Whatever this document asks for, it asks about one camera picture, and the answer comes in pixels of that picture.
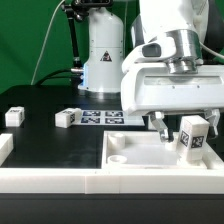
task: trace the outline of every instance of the white robotic arm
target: white robotic arm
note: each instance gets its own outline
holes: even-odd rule
[[[134,45],[125,59],[121,83],[123,110],[131,115],[205,113],[219,117],[224,108],[223,66],[203,65],[208,0],[140,0],[141,26],[132,29]],[[166,126],[154,122],[161,132]],[[169,136],[161,135],[163,141]]]

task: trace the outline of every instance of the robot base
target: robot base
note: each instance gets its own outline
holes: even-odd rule
[[[81,96],[86,96],[95,99],[120,99],[120,92],[110,93],[110,92],[92,92],[88,90],[79,89],[78,94]]]

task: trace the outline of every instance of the white platform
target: white platform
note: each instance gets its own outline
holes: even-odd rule
[[[176,151],[178,133],[173,143],[162,143],[158,132],[104,132],[102,168],[106,169],[213,169],[223,170],[224,163],[205,143],[201,161],[189,163]]]
[[[105,139],[110,133],[112,132],[105,132],[104,134],[104,146],[106,144]],[[139,136],[135,137],[134,141],[138,142],[145,139],[143,133],[138,133]],[[189,168],[189,164],[187,164],[186,168],[182,164],[182,166],[177,167],[178,164],[173,165],[176,156],[172,147],[164,149],[162,144],[156,146],[158,138],[154,137],[150,141],[155,141],[157,150],[163,150],[163,152],[168,150],[167,154],[170,152],[168,161],[154,157],[157,162],[161,163],[159,166],[154,164],[154,159],[150,159],[151,164],[141,164],[139,161],[136,162],[137,160],[135,163],[127,163],[126,165],[131,166],[131,169],[128,166],[110,169],[106,163],[103,169],[2,168],[0,169],[0,193],[224,194],[223,161],[208,145],[204,148],[206,153],[203,156],[203,166]],[[135,151],[131,145],[127,150]],[[146,153],[147,148],[143,147],[141,150]],[[105,154],[104,151],[102,163],[106,161],[106,156],[109,154]]]

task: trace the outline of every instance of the black tabletop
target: black tabletop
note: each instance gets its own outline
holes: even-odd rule
[[[6,128],[5,113],[25,108],[21,127]],[[77,96],[67,86],[16,86],[0,95],[0,133],[13,133],[14,150],[2,167],[100,168],[104,130],[142,131],[143,126],[55,127],[66,108],[121,110],[120,100]],[[169,126],[179,125],[172,117]],[[210,141],[223,155],[220,137]],[[0,194],[1,223],[223,223],[223,195]]]
[[[5,127],[10,107],[25,108],[21,127]],[[0,95],[1,133],[13,133],[14,150],[2,167],[100,168],[104,130],[144,130],[132,126],[55,126],[67,108],[121,110],[120,100],[78,96],[69,86],[16,86]]]

